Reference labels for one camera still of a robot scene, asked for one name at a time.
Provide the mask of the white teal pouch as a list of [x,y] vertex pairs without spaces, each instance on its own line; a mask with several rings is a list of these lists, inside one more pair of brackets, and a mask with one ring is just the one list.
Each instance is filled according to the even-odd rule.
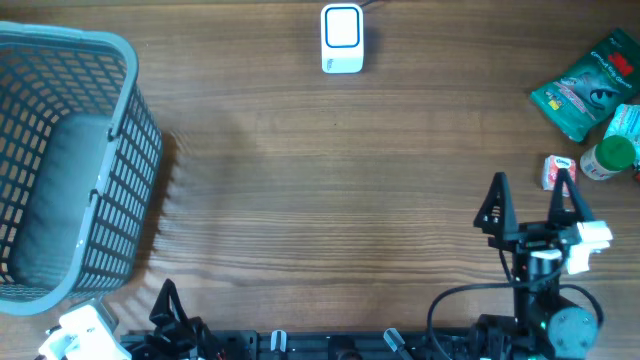
[[604,134],[604,138],[610,136],[622,136],[628,139],[636,152],[633,166],[639,166],[640,157],[640,106],[621,104],[616,108],[615,114]]

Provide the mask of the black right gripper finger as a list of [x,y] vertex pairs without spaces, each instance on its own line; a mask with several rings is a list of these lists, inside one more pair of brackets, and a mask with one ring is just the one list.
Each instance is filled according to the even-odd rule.
[[580,194],[568,169],[557,171],[547,221],[557,226],[572,226],[578,222],[591,222],[595,217]]
[[517,239],[517,222],[507,175],[496,172],[473,226],[496,239]]

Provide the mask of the green lid jar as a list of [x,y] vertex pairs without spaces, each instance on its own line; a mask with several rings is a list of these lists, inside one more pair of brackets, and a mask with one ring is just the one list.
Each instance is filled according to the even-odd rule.
[[580,159],[582,172],[592,180],[607,180],[632,166],[636,159],[633,143],[620,135],[604,138]]

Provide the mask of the green 3M gloves package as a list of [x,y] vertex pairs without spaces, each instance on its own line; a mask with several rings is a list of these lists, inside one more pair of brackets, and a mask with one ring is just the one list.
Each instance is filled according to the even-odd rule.
[[638,94],[639,42],[617,28],[530,99],[570,140],[581,142]]

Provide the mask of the red white patterned box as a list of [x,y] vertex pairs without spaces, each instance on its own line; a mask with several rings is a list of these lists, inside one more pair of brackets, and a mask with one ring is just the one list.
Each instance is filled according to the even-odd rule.
[[555,187],[558,172],[560,169],[566,169],[573,182],[576,182],[576,161],[558,155],[548,156],[543,165],[541,185],[545,191],[552,191]]

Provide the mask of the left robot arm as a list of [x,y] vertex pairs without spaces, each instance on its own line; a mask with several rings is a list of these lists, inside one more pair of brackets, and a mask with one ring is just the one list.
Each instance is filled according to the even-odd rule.
[[182,307],[175,283],[166,279],[150,312],[156,326],[154,337],[167,355],[223,360],[226,352],[200,317],[189,318]]

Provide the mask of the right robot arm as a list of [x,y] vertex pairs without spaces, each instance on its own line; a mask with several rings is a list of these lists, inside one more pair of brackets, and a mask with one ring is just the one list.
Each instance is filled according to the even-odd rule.
[[570,174],[562,170],[552,190],[547,217],[521,223],[516,218],[507,176],[494,175],[473,224],[503,260],[513,292],[510,316],[480,316],[467,337],[473,359],[583,359],[593,347],[604,313],[588,292],[591,310],[562,296],[562,275],[589,269],[592,253],[610,246],[608,225],[596,219]]

